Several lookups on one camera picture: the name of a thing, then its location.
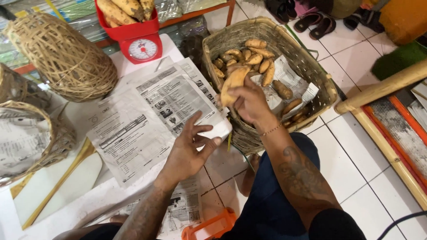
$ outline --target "dark blue shorts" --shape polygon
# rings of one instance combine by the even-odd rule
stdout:
[[[305,134],[290,134],[299,149],[320,169],[313,141]],[[296,210],[283,194],[267,152],[260,159],[254,184],[240,217],[222,239],[305,239],[308,233]]]

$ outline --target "forearm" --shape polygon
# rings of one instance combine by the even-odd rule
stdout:
[[[155,239],[177,184],[161,172],[120,228],[114,240]]]
[[[263,133],[279,124],[279,120],[273,116],[256,127]],[[341,208],[325,178],[295,145],[284,127],[261,136],[261,140],[284,195],[300,214],[307,229],[319,211]]]

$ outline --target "orange container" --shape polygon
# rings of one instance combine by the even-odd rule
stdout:
[[[236,222],[236,214],[232,208],[225,208],[222,213],[196,227],[188,226],[182,230],[182,240],[208,240],[220,238],[230,231]]]

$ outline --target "left hand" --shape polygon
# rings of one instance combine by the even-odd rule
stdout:
[[[179,137],[175,139],[161,173],[169,183],[177,184],[195,175],[205,164],[208,157],[221,144],[222,139],[209,139],[198,135],[199,132],[212,130],[212,125],[194,125],[202,115],[197,111],[184,125]],[[196,148],[205,146],[200,152]]]

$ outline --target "black cable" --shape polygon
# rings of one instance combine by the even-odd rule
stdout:
[[[406,221],[406,220],[408,220],[408,219],[410,219],[410,218],[413,218],[413,217],[419,217],[419,216],[423,216],[423,215],[427,215],[427,211],[421,211],[421,212],[418,212],[418,213],[414,213],[414,214],[409,214],[409,215],[407,215],[407,216],[404,216],[404,217],[401,217],[401,218],[399,218],[398,220],[396,220],[396,221],[394,221],[392,224],[390,224],[390,226],[388,226],[385,230],[384,230],[384,232],[383,232],[383,234],[381,234],[381,236],[377,239],[377,240],[381,240],[381,239],[383,239],[385,236],[386,236],[386,234],[394,227],[394,226],[396,226],[397,224],[399,224],[399,223],[401,223],[401,222],[403,222],[403,221]]]

